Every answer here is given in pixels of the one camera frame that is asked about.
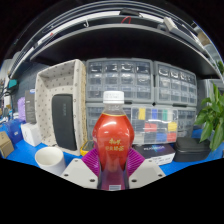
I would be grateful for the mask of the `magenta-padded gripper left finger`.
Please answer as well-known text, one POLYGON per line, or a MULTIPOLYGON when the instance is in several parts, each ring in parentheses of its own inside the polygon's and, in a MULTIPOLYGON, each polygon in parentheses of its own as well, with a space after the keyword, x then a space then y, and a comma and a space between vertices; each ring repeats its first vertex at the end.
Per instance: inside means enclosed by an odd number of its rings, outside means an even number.
POLYGON ((92 149, 81 159, 73 159, 61 177, 81 187, 96 189, 98 187, 100 170, 97 150, 92 149))

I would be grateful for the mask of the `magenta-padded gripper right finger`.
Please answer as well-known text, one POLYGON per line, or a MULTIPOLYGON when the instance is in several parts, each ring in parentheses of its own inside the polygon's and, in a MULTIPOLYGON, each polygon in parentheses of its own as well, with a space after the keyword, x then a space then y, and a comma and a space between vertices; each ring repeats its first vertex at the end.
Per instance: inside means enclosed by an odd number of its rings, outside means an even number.
POLYGON ((130 189, 146 186, 165 177, 164 172, 152 159, 145 159, 134 149, 130 149, 128 153, 126 174, 130 189))

